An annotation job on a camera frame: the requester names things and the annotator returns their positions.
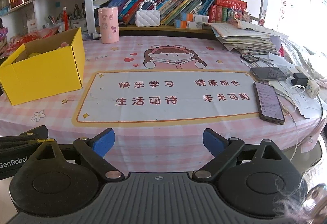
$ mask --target smartphone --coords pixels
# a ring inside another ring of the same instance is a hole
[[[254,57],[254,56],[252,56],[250,54],[241,55],[240,58],[244,59],[248,63],[255,63],[255,62],[257,62],[259,60],[257,57]]]
[[[260,119],[284,124],[285,117],[274,87],[260,82],[254,82],[253,85]]]
[[[260,82],[285,80],[287,76],[277,67],[255,67],[250,68]]]

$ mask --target pink cup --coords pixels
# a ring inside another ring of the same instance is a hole
[[[101,42],[104,44],[108,44],[119,41],[117,7],[99,8],[98,15]]]

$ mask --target cream handbag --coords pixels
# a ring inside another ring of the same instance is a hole
[[[146,2],[153,3],[153,10],[142,10]],[[145,0],[140,4],[140,10],[135,14],[135,25],[137,27],[157,27],[160,25],[160,11],[156,10],[157,5],[153,0]]]

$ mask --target power strip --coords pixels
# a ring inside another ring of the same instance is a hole
[[[305,91],[307,92],[309,97],[314,99],[319,94],[319,90],[320,90],[319,85],[303,67],[295,66],[295,68],[298,69],[300,73],[303,73],[309,79]]]

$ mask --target red heart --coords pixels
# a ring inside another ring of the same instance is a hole
[[[125,58],[125,59],[124,59],[124,61],[127,62],[127,63],[128,63],[128,62],[131,62],[131,61],[133,61],[133,60],[135,60],[135,59],[134,59],[134,58]]]

